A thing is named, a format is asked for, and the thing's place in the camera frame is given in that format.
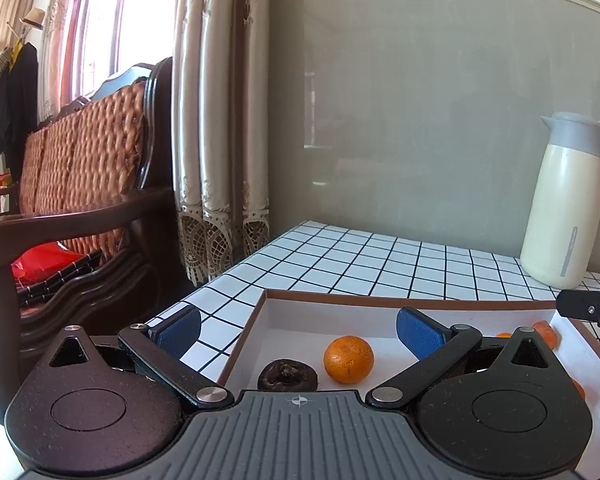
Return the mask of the beige lace curtain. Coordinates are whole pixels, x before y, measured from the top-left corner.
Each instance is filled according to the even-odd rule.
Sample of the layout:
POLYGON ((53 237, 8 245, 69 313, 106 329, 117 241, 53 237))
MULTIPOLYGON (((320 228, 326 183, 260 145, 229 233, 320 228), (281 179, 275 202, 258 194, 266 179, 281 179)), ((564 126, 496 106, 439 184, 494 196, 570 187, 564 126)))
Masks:
POLYGON ((173 62, 181 259, 201 285, 270 237, 270 0, 50 0, 40 109, 58 112, 135 63, 173 62))

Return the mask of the dark round shrivelled fruit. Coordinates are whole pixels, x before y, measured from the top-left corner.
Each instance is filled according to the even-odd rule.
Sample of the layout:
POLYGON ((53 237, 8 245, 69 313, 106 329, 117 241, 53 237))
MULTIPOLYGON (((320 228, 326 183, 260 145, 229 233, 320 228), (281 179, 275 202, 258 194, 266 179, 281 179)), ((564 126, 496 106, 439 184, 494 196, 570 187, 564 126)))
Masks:
POLYGON ((259 391, 314 392, 317 390, 316 371, 308 364, 291 359, 269 362, 258 377, 259 391))

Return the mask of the cream thermos jug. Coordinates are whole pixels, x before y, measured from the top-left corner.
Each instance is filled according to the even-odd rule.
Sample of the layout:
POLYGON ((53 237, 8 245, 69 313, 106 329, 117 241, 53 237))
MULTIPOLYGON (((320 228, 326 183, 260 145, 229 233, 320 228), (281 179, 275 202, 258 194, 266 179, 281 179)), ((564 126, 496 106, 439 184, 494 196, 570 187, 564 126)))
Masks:
POLYGON ((520 262, 558 289, 580 285, 600 224, 600 122, 571 112, 544 116, 550 130, 520 262))

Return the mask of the small kumquat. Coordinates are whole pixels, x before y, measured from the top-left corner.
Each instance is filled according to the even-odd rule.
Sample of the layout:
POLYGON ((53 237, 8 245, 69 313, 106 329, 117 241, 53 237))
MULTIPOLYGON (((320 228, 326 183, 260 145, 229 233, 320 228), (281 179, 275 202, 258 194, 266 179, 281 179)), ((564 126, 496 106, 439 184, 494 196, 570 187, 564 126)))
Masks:
POLYGON ((585 394, 584 388, 575 379, 571 378, 571 381, 572 381, 573 385, 576 387, 576 389, 578 390, 578 393, 580 394, 580 397, 582 398, 582 400, 585 400, 586 394, 585 394))

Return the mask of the orange carrot chunk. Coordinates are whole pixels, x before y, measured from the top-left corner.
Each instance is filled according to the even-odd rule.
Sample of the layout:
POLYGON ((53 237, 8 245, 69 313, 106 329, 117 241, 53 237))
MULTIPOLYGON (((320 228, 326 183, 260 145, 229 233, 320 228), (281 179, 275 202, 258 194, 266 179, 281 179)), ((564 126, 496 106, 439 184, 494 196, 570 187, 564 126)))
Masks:
POLYGON ((547 347, 550 348, 550 350, 557 349, 560 338, 556 330, 554 330, 554 328, 550 326, 549 322, 536 322, 532 325, 532 327, 542 337, 542 339, 547 344, 547 347))

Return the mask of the red bag on sofa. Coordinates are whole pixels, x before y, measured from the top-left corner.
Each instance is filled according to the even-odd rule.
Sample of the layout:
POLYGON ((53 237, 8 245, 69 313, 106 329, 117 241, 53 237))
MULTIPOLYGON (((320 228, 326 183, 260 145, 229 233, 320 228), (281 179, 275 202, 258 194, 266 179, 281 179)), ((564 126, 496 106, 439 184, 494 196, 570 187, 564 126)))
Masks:
POLYGON ((18 287, 38 284, 56 272, 83 258, 59 242, 50 242, 28 249, 12 263, 12 275, 18 287))

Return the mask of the brown cardboard box tray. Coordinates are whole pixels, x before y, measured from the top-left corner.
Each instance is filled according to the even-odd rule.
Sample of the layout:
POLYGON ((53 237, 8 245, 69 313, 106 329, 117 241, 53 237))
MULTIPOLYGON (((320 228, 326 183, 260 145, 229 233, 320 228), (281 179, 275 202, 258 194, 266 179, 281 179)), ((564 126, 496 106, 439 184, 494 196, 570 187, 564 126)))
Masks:
POLYGON ((600 347, 537 307, 266 292, 219 479, 600 479, 600 347))

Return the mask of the orange tangerine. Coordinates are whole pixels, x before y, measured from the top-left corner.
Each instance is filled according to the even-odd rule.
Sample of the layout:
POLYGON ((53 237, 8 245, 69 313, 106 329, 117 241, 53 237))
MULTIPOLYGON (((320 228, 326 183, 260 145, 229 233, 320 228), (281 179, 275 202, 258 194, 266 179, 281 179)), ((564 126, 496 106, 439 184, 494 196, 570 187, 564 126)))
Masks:
POLYGON ((326 348, 323 365, 327 375, 341 385, 362 382, 375 364, 370 344, 358 336, 334 339, 326 348))

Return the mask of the hanging dark clothes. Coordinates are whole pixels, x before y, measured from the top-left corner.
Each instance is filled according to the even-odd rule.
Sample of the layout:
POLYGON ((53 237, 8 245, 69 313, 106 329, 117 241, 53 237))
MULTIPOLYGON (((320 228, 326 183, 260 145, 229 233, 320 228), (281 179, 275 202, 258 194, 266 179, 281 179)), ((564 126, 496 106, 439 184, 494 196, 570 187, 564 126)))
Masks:
POLYGON ((12 48, 0 54, 0 157, 12 180, 22 175, 27 136, 38 124, 38 51, 27 42, 12 59, 12 48))

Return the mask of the straw hat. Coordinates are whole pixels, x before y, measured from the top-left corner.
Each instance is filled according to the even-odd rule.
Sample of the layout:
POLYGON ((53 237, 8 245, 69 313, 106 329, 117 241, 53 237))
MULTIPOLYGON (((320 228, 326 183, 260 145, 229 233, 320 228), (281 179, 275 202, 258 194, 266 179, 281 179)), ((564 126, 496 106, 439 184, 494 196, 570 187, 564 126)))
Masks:
POLYGON ((45 21, 45 11, 40 8, 32 8, 25 16, 20 18, 23 25, 42 30, 45 21))

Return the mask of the wooden sofa with cushion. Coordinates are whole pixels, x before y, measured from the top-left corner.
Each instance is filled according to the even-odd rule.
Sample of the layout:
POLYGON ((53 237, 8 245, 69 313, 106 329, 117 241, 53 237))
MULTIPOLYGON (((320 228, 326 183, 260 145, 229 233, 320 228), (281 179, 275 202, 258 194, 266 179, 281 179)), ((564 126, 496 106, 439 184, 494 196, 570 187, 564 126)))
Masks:
POLYGON ((192 290, 178 248, 171 86, 165 58, 28 137, 19 209, 0 217, 0 420, 63 327, 111 334, 192 290), (21 307, 12 264, 51 242, 95 267, 21 307))

